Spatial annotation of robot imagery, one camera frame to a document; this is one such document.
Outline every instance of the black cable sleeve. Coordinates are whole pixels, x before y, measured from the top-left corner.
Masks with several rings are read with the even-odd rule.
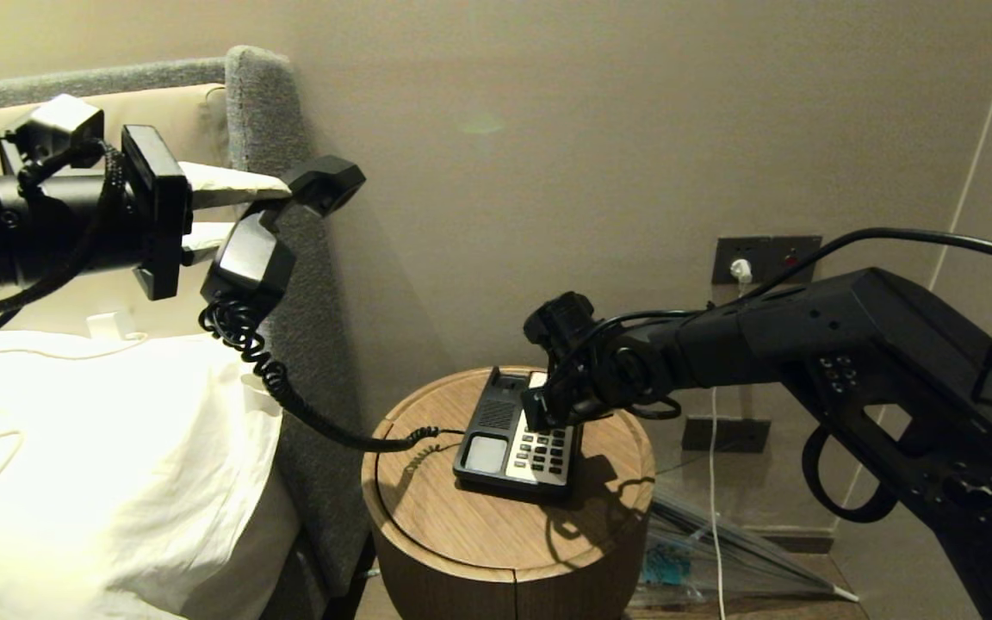
[[[62,288],[72,278],[85,270],[87,263],[90,263],[94,256],[98,235],[117,213],[117,208],[121,205],[121,196],[125,192],[125,156],[101,140],[87,141],[78,146],[72,146],[66,152],[60,153],[60,156],[49,158],[44,164],[35,164],[32,169],[27,166],[17,173],[19,192],[25,196],[27,193],[40,191],[40,183],[75,158],[93,157],[95,149],[102,149],[106,157],[106,177],[105,181],[102,182],[102,191],[98,194],[99,208],[97,214],[87,224],[83,235],[79,237],[78,244],[67,256],[65,262],[21,293],[0,299],[0,313],[20,310],[28,303],[55,293],[56,290]]]

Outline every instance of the black telephone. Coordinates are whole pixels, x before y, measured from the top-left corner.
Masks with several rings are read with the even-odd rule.
[[[527,429],[519,395],[546,383],[546,373],[501,373],[493,366],[454,459],[463,489],[517,499],[561,498],[580,455],[582,428]]]

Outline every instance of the electrical socket panel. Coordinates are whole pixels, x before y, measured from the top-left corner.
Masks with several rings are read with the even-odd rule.
[[[729,266],[734,260],[745,258],[753,266],[754,285],[767,282],[799,260],[814,254],[822,247],[822,237],[818,235],[800,236],[749,236],[719,237],[714,251],[714,269],[711,283],[731,285],[737,280],[729,274]],[[806,283],[814,280],[814,266],[799,271],[784,283]]]

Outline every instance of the gray upholstered headboard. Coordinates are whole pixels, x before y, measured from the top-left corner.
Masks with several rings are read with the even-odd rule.
[[[234,47],[223,59],[8,79],[0,82],[0,107],[62,93],[87,96],[207,83],[226,86],[233,168],[278,176],[312,157],[290,64],[256,47]],[[324,223],[303,209],[291,209],[280,228],[298,267],[286,299],[265,328],[271,349],[288,365],[293,384],[310,403],[336,424],[363,431]],[[312,557],[301,557],[299,563],[303,573],[310,562],[318,569],[319,574],[306,579],[322,580],[323,592],[310,592],[314,597],[346,592],[369,533],[359,484],[361,466],[359,452],[323,439],[290,415],[283,420],[275,467],[286,480],[311,542]],[[307,612],[318,617],[323,601],[310,603]]]

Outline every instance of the round wooden side table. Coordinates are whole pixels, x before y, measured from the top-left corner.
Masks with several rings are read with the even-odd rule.
[[[488,373],[422,387],[375,436],[464,429]],[[653,498],[653,449],[641,424],[626,412],[587,424],[570,498],[547,505],[461,490],[452,470],[460,441],[443,435],[363,460],[382,578],[403,619],[621,617],[641,572]]]

